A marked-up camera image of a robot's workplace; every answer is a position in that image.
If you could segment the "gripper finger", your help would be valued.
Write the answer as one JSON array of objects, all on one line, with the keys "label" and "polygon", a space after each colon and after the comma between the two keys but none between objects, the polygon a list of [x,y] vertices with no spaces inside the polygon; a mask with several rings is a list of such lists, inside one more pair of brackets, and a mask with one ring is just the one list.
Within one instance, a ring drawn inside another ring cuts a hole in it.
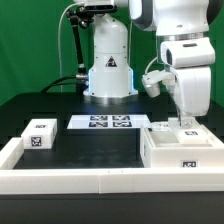
[{"label": "gripper finger", "polygon": [[193,125],[193,118],[192,117],[185,116],[185,115],[180,117],[180,126],[182,128],[189,129],[189,128],[192,127],[192,125]]}]

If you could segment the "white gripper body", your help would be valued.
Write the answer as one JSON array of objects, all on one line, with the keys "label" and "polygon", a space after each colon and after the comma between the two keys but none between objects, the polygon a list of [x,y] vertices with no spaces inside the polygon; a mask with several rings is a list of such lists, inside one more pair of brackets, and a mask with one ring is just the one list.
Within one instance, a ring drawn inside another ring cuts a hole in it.
[{"label": "white gripper body", "polygon": [[209,66],[170,69],[175,83],[169,92],[180,113],[185,116],[204,116],[210,105],[211,69]]}]

